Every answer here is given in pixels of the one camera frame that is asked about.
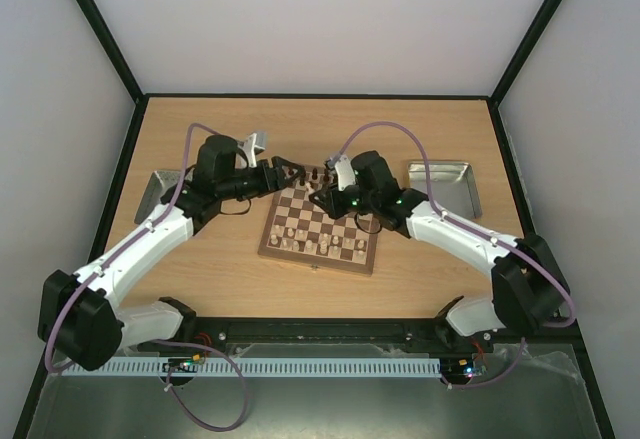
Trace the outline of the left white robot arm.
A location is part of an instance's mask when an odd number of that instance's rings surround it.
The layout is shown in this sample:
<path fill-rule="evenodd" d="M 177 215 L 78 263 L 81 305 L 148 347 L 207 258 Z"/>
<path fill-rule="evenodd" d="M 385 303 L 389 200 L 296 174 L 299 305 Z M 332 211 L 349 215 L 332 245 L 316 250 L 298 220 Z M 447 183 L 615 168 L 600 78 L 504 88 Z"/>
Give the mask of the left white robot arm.
<path fill-rule="evenodd" d="M 250 201 L 305 177 L 302 165 L 278 156 L 259 160 L 258 134 L 245 141 L 214 134 L 201 145 L 193 166 L 138 227 L 111 250 L 72 274 L 54 271 L 45 281 L 38 335 L 45 341 L 45 367 L 60 373 L 71 364 L 92 371 L 129 346 L 184 335 L 195 313 L 162 298 L 125 308 L 133 286 L 164 256 L 200 232 L 227 200 Z"/>

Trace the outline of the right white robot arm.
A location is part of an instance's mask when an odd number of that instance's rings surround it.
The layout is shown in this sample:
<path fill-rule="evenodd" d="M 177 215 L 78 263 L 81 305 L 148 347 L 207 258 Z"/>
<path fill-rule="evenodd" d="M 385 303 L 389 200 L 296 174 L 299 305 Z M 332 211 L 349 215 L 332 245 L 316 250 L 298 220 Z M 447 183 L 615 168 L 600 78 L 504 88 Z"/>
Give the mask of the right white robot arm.
<path fill-rule="evenodd" d="M 489 293 L 444 308 L 445 320 L 436 326 L 443 348 L 458 350 L 479 332 L 508 329 L 527 337 L 573 323 L 573 315 L 554 315 L 572 304 L 570 290 L 540 236 L 497 233 L 449 212 L 427 193 L 401 187 L 376 151 L 333 156 L 326 168 L 332 177 L 310 200 L 330 218 L 370 214 L 382 228 L 436 246 L 488 278 Z"/>

